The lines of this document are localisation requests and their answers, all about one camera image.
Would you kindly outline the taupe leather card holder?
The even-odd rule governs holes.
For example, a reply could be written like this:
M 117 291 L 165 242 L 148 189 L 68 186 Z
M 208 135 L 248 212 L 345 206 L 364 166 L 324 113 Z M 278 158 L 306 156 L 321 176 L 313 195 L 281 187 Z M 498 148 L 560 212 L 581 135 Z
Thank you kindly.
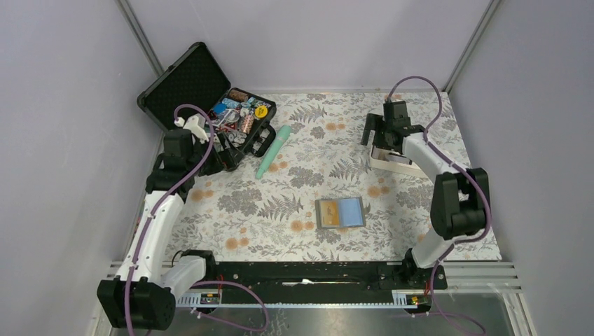
M 338 227 L 322 227 L 320 218 L 320 202 L 333 200 L 338 202 L 340 225 Z M 343 228 L 362 228 L 366 226 L 367 208 L 363 205 L 361 197 L 348 197 L 339 199 L 318 199 L 315 201 L 317 228 L 321 230 L 334 230 Z

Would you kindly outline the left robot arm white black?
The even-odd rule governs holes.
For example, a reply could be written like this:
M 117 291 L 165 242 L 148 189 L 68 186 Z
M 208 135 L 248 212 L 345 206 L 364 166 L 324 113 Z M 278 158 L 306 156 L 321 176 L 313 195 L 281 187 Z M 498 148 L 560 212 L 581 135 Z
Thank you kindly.
M 216 145 L 227 141 L 221 133 L 204 143 L 185 129 L 165 134 L 163 152 L 146 180 L 144 208 L 132 245 L 115 277 L 100 281 L 97 288 L 98 300 L 114 328 L 166 330 L 177 300 L 194 283 L 207 288 L 219 279 L 211 251 L 185 250 L 167 272 L 163 272 L 163 260 L 195 176 L 225 167 L 228 155 L 217 153 Z

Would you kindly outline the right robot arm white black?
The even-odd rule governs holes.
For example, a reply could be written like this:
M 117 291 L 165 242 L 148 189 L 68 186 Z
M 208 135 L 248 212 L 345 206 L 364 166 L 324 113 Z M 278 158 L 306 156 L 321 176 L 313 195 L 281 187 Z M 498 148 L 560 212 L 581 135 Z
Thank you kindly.
M 428 127 L 414 125 L 404 101 L 386 101 L 383 114 L 366 116 L 361 144 L 395 151 L 416 164 L 433 183 L 431 229 L 407 252 L 410 264 L 401 270 L 403 282 L 419 288 L 429 269 L 458 244 L 482 240 L 492 225 L 488 173 L 449 158 L 429 137 Z

